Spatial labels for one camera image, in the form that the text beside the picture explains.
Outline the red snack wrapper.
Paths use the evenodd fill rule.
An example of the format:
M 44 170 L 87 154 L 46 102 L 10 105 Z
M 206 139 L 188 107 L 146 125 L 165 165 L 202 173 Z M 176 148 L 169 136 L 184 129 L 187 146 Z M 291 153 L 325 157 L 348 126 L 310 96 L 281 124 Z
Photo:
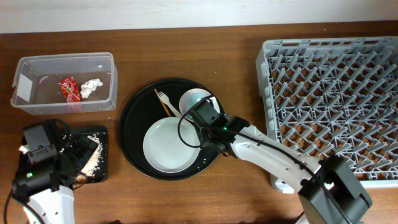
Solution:
M 63 79 L 59 85 L 67 103 L 77 103 L 81 101 L 80 91 L 73 77 Z

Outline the white napkin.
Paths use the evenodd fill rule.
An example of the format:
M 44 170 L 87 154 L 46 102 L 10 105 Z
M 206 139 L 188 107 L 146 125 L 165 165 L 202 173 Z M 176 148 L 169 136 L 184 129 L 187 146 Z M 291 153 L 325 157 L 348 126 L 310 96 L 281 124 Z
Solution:
M 88 80 L 81 85 L 81 97 L 88 98 L 99 86 L 103 86 L 103 82 L 99 78 Z

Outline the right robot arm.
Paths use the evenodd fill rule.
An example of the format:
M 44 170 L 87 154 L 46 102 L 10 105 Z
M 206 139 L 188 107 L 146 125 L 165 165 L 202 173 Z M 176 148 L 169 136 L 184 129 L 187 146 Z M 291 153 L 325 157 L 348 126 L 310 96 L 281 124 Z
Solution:
M 298 193 L 303 213 L 297 223 L 359 223 L 373 201 L 344 159 L 299 153 L 238 116 L 219 113 L 208 100 L 184 114 L 193 120 L 202 149 L 251 162 Z

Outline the rice and pasta leftovers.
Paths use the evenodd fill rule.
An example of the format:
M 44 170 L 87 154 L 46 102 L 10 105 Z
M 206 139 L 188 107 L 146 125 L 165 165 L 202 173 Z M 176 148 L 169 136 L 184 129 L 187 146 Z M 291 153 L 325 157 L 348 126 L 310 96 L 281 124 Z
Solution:
M 99 145 L 96 151 L 91 156 L 90 160 L 87 162 L 78 177 L 75 179 L 74 184 L 95 183 L 100 182 L 103 179 L 103 173 L 100 167 L 103 161 L 103 143 L 101 142 L 97 133 L 87 135 L 87 137 L 97 142 Z

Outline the grey plate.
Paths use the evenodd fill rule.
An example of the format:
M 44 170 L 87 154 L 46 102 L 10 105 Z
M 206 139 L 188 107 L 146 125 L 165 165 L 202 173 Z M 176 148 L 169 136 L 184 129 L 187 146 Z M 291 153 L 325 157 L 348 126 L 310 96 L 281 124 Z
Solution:
M 142 147 L 153 168 L 173 174 L 193 164 L 200 152 L 199 144 L 196 129 L 189 121 L 167 117 L 147 130 Z

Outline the light blue cup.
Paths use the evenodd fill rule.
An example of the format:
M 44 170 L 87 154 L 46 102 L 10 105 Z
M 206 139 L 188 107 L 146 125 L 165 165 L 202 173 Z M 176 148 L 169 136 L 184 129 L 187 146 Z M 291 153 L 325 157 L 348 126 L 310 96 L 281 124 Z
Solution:
M 192 93 L 188 96 L 188 103 L 187 106 L 190 108 L 194 104 L 196 104 L 198 101 L 200 101 L 203 98 L 203 95 L 200 93 Z

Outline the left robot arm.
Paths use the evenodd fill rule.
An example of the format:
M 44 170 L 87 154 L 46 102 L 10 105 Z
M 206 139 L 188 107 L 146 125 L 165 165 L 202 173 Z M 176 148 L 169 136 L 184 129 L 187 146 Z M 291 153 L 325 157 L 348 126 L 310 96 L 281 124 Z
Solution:
M 72 133 L 60 119 L 35 123 L 23 133 L 11 197 L 29 223 L 74 223 L 73 183 L 98 143 Z

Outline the white bowl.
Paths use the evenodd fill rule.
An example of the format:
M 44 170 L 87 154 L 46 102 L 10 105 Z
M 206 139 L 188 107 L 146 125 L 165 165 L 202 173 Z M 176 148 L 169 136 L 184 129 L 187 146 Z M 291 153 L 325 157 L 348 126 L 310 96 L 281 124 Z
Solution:
M 184 114 L 191 108 L 191 107 L 189 108 L 189 107 L 187 106 L 187 103 L 188 103 L 188 96 L 189 96 L 190 94 L 192 94 L 192 93 L 200 93 L 200 94 L 203 95 L 203 98 L 206 97 L 206 96 L 210 96 L 210 95 L 211 95 L 211 93 L 210 93 L 209 91 L 204 90 L 204 89 L 201 89 L 201 88 L 194 88 L 194 89 L 191 89 L 191 90 L 186 91 L 186 92 L 182 95 L 182 97 L 180 98 L 180 101 L 179 101 L 179 109 L 180 109 L 180 113 L 181 113 L 182 115 L 184 115 Z M 217 110 L 217 112 L 219 112 L 219 113 L 221 112 L 220 106 L 219 106 L 219 104 L 218 104 L 217 99 L 215 98 L 215 96 L 211 97 L 211 98 L 208 99 L 207 101 L 214 107 L 215 110 Z M 189 114 L 186 115 L 185 119 L 187 119 L 187 120 L 189 120 L 189 121 L 193 121 L 193 120 L 189 117 Z

